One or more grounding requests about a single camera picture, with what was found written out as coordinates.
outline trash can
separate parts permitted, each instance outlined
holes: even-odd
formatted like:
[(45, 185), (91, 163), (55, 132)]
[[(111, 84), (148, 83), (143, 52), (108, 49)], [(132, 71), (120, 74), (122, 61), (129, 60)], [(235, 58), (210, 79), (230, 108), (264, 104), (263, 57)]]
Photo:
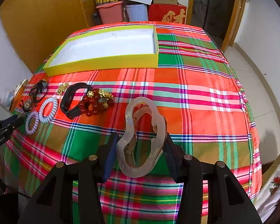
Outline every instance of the trash can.
[(97, 6), (103, 24), (113, 24), (123, 21), (123, 1)]
[(126, 5), (126, 9), (130, 22), (148, 21), (146, 4)]

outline wooden wardrobe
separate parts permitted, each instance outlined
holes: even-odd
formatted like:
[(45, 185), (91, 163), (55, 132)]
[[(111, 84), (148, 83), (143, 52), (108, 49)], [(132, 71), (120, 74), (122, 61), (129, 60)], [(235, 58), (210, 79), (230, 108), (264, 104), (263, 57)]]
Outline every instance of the wooden wardrobe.
[(72, 32), (93, 26), (94, 0), (5, 0), (0, 17), (10, 42), (29, 70)]

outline pink plastic bin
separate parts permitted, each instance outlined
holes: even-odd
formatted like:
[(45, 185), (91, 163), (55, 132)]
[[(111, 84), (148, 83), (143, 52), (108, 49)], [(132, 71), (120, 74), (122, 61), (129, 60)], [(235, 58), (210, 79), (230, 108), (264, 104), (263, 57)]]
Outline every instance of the pink plastic bin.
[(103, 24), (113, 24), (123, 21), (123, 1), (97, 6)]

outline red rose print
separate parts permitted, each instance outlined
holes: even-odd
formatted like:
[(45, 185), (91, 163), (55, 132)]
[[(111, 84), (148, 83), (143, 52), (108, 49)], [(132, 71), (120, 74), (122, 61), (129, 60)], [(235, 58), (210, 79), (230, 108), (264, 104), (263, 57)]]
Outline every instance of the red rose print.
[(279, 184), (280, 183), (280, 177), (275, 177), (274, 178), (274, 183)]

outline checkered fabric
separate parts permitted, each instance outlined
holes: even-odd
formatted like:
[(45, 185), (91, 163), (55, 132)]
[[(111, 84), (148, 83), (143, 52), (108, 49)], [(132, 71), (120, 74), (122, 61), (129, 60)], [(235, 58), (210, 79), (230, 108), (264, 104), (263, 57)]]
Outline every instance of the checkered fabric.
[[(94, 154), (108, 141), (111, 132), (123, 135), (125, 108), (131, 99), (143, 96), (154, 101), (166, 118), (167, 129), (175, 144), (200, 161), (214, 164), (224, 161), (237, 177), (248, 196), (256, 198), (261, 186), (259, 138), (249, 103), (236, 74), (221, 51), (198, 27), (163, 22), (138, 22), (101, 25), (73, 33), (69, 38), (102, 28), (153, 24), (159, 44), (158, 68), (110, 69), (85, 71), (48, 77), (42, 67), (23, 92), (23, 100), (33, 84), (48, 81), (48, 97), (59, 100), (59, 85), (85, 82), (114, 95), (115, 105), (102, 114), (69, 120), (60, 109), (47, 124), (40, 123), (28, 136), (25, 127), (15, 130), (6, 144), (5, 164), (20, 185), (33, 194), (58, 161), (67, 164)], [(78, 90), (74, 107), (85, 94)], [(48, 115), (51, 106), (45, 108)], [(16, 107), (14, 114), (23, 111)], [(135, 159), (141, 165), (150, 152), (155, 136), (150, 116), (144, 115), (137, 126)], [(78, 183), (74, 182), (73, 199), (77, 201)], [(99, 184), (106, 223), (174, 223), (180, 204), (182, 184), (176, 184), (162, 155), (146, 176), (129, 178), (116, 161), (110, 179)], [(78, 223), (78, 207), (73, 204)], [(207, 181), (203, 185), (203, 217), (208, 213)]]

